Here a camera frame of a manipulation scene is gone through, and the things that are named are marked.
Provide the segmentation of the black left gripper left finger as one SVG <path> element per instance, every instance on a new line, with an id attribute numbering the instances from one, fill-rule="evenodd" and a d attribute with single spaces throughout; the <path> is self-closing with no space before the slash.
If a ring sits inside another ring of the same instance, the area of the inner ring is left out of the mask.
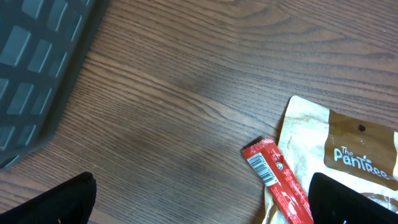
<path id="1" fill-rule="evenodd" d="M 1 214 L 1 224 L 87 224 L 96 202 L 93 174 L 74 178 Z"/>

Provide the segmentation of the brown white snack bag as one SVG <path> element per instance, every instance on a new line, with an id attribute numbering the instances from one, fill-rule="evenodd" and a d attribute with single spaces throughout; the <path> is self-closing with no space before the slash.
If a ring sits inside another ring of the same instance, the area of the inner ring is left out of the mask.
<path id="1" fill-rule="evenodd" d="M 307 195 L 319 172 L 397 214 L 397 131 L 293 96 L 278 147 Z"/>

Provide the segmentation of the red stick sachet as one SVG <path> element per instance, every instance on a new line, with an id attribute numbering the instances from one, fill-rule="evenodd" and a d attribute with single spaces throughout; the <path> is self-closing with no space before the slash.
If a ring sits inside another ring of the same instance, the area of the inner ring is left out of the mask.
<path id="1" fill-rule="evenodd" d="M 266 186 L 264 223 L 313 223 L 307 194 L 272 138 L 244 148 L 243 156 Z"/>

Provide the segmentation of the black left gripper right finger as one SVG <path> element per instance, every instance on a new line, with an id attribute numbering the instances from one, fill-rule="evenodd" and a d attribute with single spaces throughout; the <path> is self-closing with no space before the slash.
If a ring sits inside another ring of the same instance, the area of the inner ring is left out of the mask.
<path id="1" fill-rule="evenodd" d="M 308 200 L 315 224 L 397 224 L 397 214 L 335 181 L 314 173 Z"/>

